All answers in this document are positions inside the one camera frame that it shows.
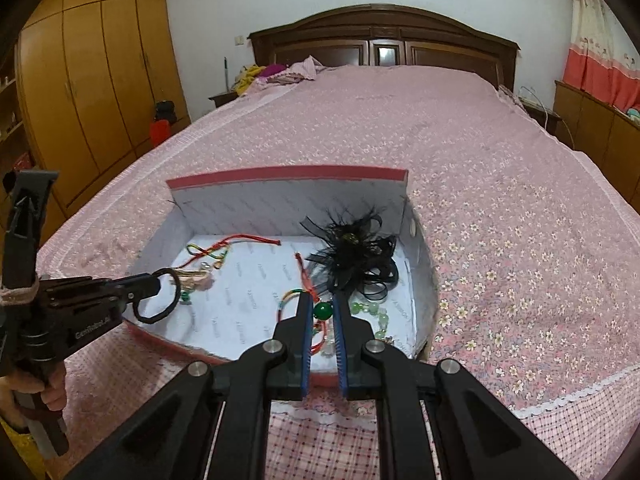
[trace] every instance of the yellow sleeve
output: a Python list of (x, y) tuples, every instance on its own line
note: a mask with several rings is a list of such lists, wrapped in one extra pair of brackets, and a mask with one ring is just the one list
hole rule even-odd
[(37, 480), (44, 480), (46, 475), (46, 469), (44, 467), (44, 461), (38, 452), (32, 437), (30, 434), (20, 434), (14, 431), (4, 420), (0, 418), (0, 424), (2, 429), (9, 437), (9, 440), (24, 463), (31, 470)]

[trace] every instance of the metal screw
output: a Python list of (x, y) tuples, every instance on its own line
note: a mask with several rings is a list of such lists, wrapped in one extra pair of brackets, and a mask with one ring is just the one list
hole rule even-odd
[(460, 371), (460, 363), (455, 359), (444, 359), (444, 361), (440, 363), (440, 368), (444, 373), (453, 375)]
[(267, 354), (277, 354), (282, 350), (282, 343), (277, 339), (269, 339), (262, 344), (262, 349), (267, 352)]
[(379, 354), (385, 349), (385, 343), (380, 339), (369, 339), (364, 343), (364, 348), (369, 350), (372, 354)]
[(196, 361), (194, 363), (191, 363), (187, 368), (189, 375), (193, 377), (201, 377), (204, 374), (206, 374), (208, 370), (209, 370), (209, 367), (202, 361)]

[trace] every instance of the wooden headboard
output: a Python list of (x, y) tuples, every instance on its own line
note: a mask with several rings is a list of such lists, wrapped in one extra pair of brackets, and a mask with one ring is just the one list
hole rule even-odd
[(370, 4), (328, 10), (249, 36), (258, 65), (308, 56), (325, 66), (428, 65), (475, 72), (513, 90), (513, 41), (428, 10)]

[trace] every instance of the bedside table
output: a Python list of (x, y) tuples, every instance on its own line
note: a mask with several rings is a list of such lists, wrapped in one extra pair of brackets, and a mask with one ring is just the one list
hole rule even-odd
[(226, 105), (227, 103), (230, 103), (231, 101), (234, 101), (237, 98), (238, 98), (238, 94), (236, 94), (236, 92), (234, 91), (231, 91), (231, 92), (224, 92), (222, 94), (214, 95), (213, 97), (209, 98), (209, 101), (213, 101), (216, 104), (216, 108), (220, 108), (221, 106)]
[[(527, 114), (529, 114), (529, 117), (535, 119), (538, 124), (544, 128), (546, 120), (545, 109), (539, 104), (531, 103), (523, 99), (520, 99), (520, 102), (522, 103), (522, 106), (524, 106), (524, 109), (527, 111)], [(555, 136), (558, 123), (562, 119), (553, 110), (547, 110), (546, 113), (549, 116), (549, 119), (546, 122), (546, 130), (548, 131), (548, 133)]]

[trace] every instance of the bed sheet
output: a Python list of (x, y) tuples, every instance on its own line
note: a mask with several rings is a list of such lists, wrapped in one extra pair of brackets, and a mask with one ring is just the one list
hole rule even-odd
[[(602, 478), (639, 420), (638, 218), (474, 74), (343, 67), (238, 99), (111, 182), (43, 247), (38, 270), (121, 276), (171, 209), (168, 178), (314, 163), (410, 170), (440, 287), (428, 359), (459, 359), (580, 478)], [(53, 472), (184, 364), (125, 327), (71, 357), (72, 450)], [(315, 390), (274, 403), (268, 478), (377, 478), (376, 448), (370, 404)]]

